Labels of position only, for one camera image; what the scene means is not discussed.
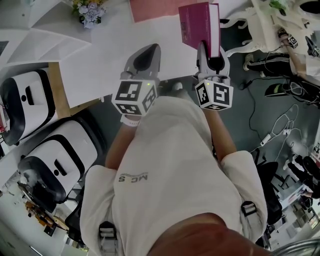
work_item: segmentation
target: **flower bouquet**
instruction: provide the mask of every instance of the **flower bouquet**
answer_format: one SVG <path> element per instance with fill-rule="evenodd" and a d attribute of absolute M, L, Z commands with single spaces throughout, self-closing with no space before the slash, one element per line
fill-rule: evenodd
<path fill-rule="evenodd" d="M 102 6 L 106 0 L 70 0 L 72 2 L 72 13 L 78 14 L 79 20 L 87 29 L 92 29 L 101 23 L 101 17 L 107 12 Z"/>

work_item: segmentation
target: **pink paper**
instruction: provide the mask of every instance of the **pink paper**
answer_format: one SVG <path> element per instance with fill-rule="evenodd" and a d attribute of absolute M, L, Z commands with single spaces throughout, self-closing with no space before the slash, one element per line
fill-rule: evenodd
<path fill-rule="evenodd" d="M 130 0 L 134 22 L 142 22 L 179 13 L 178 8 L 204 2 L 203 0 Z"/>

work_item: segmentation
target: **white t-shirt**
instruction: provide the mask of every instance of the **white t-shirt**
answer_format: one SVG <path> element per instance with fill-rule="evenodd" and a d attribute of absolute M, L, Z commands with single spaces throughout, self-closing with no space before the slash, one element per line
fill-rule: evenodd
<path fill-rule="evenodd" d="M 297 54 L 300 62 L 306 66 L 306 80 L 320 86 L 320 58 L 310 55 Z M 297 74 L 296 67 L 290 58 L 290 67 L 294 75 Z"/>
<path fill-rule="evenodd" d="M 185 99 L 159 97 L 141 120 L 118 171 L 102 166 L 88 171 L 81 236 L 100 255 L 98 228 L 108 220 L 117 229 L 119 251 L 145 256 L 168 228 L 203 213 L 220 216 L 242 234 L 243 201 L 255 203 L 262 235 L 267 206 L 251 154 L 230 154 L 219 167 L 202 110 Z"/>

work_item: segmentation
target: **wristband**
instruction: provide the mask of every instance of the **wristband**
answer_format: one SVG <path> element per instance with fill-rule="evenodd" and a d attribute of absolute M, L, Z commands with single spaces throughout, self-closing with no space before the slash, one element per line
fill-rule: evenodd
<path fill-rule="evenodd" d="M 129 118 L 126 117 L 126 115 L 123 114 L 121 116 L 120 122 L 130 127 L 137 127 L 140 123 L 140 120 L 139 121 L 130 120 Z"/>

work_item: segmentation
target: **red book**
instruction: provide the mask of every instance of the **red book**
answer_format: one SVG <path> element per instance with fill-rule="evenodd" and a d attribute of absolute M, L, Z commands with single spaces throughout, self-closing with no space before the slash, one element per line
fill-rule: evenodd
<path fill-rule="evenodd" d="M 220 56 L 219 5 L 208 2 L 179 7 L 182 42 L 198 49 L 201 41 L 206 42 L 210 57 Z"/>

